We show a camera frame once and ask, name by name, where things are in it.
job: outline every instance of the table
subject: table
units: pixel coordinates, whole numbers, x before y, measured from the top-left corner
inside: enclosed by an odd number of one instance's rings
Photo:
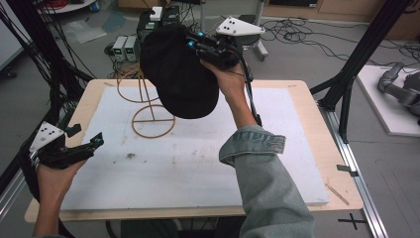
[[[137,85],[136,80],[126,80],[126,84]],[[95,79],[89,82],[80,102],[71,118],[70,125],[80,123],[82,132],[67,140],[69,147],[80,145],[102,95],[109,86],[116,86],[113,79]],[[300,80],[255,80],[253,87],[287,88],[299,116],[302,128],[307,136],[315,162],[326,185],[330,202],[320,206],[309,206],[311,211],[359,210],[363,207],[361,196],[350,175],[337,170],[337,165],[344,162],[334,140],[318,110],[307,85]],[[122,209],[122,210],[77,210],[62,211],[60,218],[70,220],[109,220],[135,218],[169,217],[208,217],[242,215],[242,207],[191,207],[165,209]],[[26,212],[25,219],[35,222],[38,215],[38,203],[33,199]]]

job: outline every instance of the gray floor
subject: gray floor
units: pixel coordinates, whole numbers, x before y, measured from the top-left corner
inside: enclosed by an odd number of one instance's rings
[[[115,16],[115,11],[106,10],[90,13],[87,10],[63,14],[63,23],[86,20],[90,27],[101,27],[107,19]],[[126,13],[132,17],[137,13]],[[213,26],[220,19],[208,22]],[[132,35],[136,32],[137,21],[127,21],[122,28],[108,32],[106,37],[85,44],[73,43],[87,67],[98,78],[106,78],[112,72],[112,64],[103,54],[104,48],[113,43],[118,35]],[[366,26],[351,29],[332,28],[307,23],[314,32],[323,32],[342,38],[359,40]],[[349,55],[356,44],[332,39],[326,36],[311,36],[310,39],[323,43],[337,54]],[[277,41],[264,41],[269,56],[260,61],[254,53],[246,52],[245,58],[257,79],[300,79],[309,87],[315,86],[335,74],[344,65],[343,60],[325,56],[319,47],[287,45]],[[379,48],[373,60],[386,63],[402,60],[407,64],[414,59],[403,56],[397,50]],[[0,79],[0,172],[3,172],[49,108],[49,88],[42,80],[34,64],[25,55],[18,57],[11,66],[18,73],[16,78]],[[314,95],[322,98],[324,93]],[[360,86],[355,83],[349,119],[349,140],[358,160],[373,201],[383,220],[389,237],[420,236],[420,138],[388,136],[374,114]],[[29,237],[33,224],[24,221],[24,214],[31,195],[25,188],[5,219],[0,223],[0,237]],[[359,211],[317,212],[317,237],[369,237],[368,228],[351,223],[338,222],[349,218],[364,219]],[[113,226],[118,229],[118,221]],[[107,237],[103,221],[70,222],[67,227],[77,237]]]

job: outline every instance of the black cap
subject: black cap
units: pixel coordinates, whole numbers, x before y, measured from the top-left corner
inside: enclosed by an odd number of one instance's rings
[[[185,26],[170,24],[151,32],[141,45],[140,65],[171,114],[196,119],[210,114],[219,99],[216,76],[187,46]]]

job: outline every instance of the white board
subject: white board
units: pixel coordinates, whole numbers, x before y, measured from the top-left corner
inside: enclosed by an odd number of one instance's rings
[[[124,95],[139,94],[138,88],[122,89]],[[154,88],[149,92],[156,96]],[[264,128],[287,138],[279,156],[305,202],[327,203],[287,89],[255,88],[253,93]],[[142,138],[132,129],[133,115],[145,105],[122,99],[116,87],[105,89],[83,142],[103,132],[105,144],[78,172],[61,209],[242,205],[235,170],[218,160],[219,149],[236,131],[223,95],[210,115],[176,118],[172,131],[158,139]]]
[[[364,66],[359,73],[362,89],[388,135],[420,137],[420,126],[417,124],[420,118],[399,104],[395,97],[381,93],[377,89],[380,77],[387,70],[390,70],[390,67]],[[406,68],[405,70],[410,72],[415,69]],[[402,87],[408,74],[402,70],[393,84]]]

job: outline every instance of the denim cuff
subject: denim cuff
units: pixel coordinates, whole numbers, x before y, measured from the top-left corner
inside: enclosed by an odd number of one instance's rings
[[[282,154],[286,138],[276,136],[258,125],[236,131],[219,151],[219,161],[235,166],[235,157],[246,154]]]

